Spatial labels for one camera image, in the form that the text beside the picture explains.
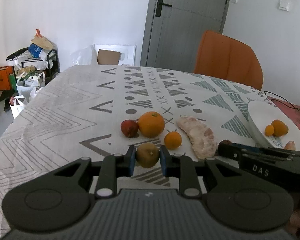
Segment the brown kiwi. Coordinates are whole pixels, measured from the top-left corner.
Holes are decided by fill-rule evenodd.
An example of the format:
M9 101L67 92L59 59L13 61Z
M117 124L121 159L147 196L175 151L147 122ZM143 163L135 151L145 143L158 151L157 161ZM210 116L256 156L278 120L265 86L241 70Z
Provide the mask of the brown kiwi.
M136 161L143 168L153 167L159 160L159 149L153 143L141 144L136 151Z

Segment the peeled pomelo segment front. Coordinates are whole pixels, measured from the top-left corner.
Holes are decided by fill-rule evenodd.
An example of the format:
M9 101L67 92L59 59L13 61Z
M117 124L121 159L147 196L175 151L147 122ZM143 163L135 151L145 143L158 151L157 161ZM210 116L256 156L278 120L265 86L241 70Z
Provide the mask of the peeled pomelo segment front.
M290 151L295 151L296 150L296 145L295 145L295 142L294 141L289 141L285 147L284 147L285 150L290 150Z

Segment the peeled pomelo segment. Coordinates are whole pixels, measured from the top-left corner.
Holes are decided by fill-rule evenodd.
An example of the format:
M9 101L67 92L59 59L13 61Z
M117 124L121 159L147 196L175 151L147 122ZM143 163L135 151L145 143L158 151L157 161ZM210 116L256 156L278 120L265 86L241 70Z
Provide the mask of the peeled pomelo segment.
M290 150L290 151L295 151L296 150L296 145L295 145L295 142L294 141L289 141L285 147L284 147L285 150Z
M213 157L217 150L217 142L211 128L203 121L192 116L181 116L177 120L178 127L190 140L192 150L199 160Z

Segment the small mandarin on table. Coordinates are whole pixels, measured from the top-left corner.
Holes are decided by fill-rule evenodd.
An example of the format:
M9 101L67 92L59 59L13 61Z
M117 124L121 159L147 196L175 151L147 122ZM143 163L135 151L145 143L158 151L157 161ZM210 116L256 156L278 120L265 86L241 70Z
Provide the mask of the small mandarin on table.
M169 132L164 138L165 147L168 150L175 150L182 144L182 137L178 132Z

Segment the peeled pomelo segment back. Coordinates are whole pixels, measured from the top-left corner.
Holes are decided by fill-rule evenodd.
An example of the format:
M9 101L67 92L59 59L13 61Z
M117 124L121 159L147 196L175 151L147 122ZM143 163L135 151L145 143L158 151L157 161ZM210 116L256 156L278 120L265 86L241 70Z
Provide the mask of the peeled pomelo segment back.
M217 150L217 142L211 128L203 121L192 116L181 116L177 120L178 127L190 140L192 150L199 160L213 157Z

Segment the large orange with stem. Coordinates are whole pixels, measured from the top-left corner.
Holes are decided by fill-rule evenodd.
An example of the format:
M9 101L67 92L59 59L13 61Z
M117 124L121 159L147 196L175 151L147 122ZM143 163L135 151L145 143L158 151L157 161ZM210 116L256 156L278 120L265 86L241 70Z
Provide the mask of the large orange with stem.
M165 120L157 112L147 112L139 117L138 126L141 134L147 138L159 136L165 128Z

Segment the red mat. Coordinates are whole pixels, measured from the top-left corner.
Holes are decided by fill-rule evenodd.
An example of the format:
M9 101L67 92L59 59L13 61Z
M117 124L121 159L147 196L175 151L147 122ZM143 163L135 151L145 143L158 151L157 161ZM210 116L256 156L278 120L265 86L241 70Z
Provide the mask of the red mat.
M292 120L292 122L298 127L300 130L300 111L294 109L292 106L288 106L288 103L270 98L270 100L286 115Z

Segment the patterned white tablecloth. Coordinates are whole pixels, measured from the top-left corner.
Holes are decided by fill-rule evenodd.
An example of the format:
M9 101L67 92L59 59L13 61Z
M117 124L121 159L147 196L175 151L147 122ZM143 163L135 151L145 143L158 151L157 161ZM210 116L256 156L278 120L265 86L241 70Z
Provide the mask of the patterned white tablecloth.
M258 89L232 81L170 69L73 66L55 77L0 137L0 238L9 231L4 195L19 184L81 157L101 161L131 144L160 146L179 131L181 116L202 120L215 140L254 145L248 123L250 101L270 100ZM165 120L154 138L121 132L121 123L147 112Z

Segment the white ceramic plate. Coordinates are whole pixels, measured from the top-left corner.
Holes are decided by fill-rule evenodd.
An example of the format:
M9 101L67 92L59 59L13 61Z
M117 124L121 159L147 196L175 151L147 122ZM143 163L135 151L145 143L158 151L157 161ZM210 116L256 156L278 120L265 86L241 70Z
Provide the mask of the white ceramic plate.
M260 146L300 151L300 130L288 116L257 100L249 102L247 108L253 138Z

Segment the white foam board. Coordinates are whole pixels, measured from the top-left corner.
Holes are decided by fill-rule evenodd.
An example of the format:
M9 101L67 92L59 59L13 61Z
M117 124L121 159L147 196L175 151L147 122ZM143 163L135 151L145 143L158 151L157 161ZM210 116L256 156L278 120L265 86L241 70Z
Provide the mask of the white foam board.
M135 59L135 46L128 45L94 45L96 53L98 54L99 49L118 51L121 53L118 66L133 66Z

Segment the orange chair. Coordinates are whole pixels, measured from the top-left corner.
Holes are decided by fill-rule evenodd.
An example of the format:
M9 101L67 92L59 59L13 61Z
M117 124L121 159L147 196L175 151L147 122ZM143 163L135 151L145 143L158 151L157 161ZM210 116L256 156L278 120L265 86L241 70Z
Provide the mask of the orange chair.
M263 72L254 51L233 38L207 30L199 44L195 74L262 89Z

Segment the white tote bag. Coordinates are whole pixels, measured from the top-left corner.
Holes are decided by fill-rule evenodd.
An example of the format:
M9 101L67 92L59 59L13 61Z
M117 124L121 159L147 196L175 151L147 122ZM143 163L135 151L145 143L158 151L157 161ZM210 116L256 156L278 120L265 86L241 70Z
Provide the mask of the white tote bag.
M21 96L24 96L27 102L30 101L30 94L35 88L42 88L45 86L45 73L42 72L39 75L33 75L30 79L24 79L19 77L17 79L16 87L17 92Z

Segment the blue plastic bag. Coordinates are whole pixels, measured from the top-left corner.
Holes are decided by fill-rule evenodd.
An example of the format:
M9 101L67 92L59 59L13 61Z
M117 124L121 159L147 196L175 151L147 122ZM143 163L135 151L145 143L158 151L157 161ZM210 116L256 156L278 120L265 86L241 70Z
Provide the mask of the blue plastic bag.
M32 43L29 45L28 47L28 51L30 52L30 54L32 55L32 57L34 58L41 58L43 55L43 48L41 48L40 46Z

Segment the grey door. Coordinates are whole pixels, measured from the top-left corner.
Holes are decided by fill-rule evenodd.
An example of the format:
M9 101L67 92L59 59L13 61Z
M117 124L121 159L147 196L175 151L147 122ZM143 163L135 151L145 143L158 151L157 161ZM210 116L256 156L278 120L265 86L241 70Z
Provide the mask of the grey door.
M223 31L228 0L164 0L155 17L157 0L149 0L141 51L141 66L192 72L202 35Z

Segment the orange box on floor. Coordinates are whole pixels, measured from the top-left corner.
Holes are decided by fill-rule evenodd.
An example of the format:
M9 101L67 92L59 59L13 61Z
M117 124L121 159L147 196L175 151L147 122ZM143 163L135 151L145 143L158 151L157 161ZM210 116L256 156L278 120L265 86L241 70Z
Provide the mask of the orange box on floor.
M0 67L0 90L10 90L10 74L13 74L12 66Z

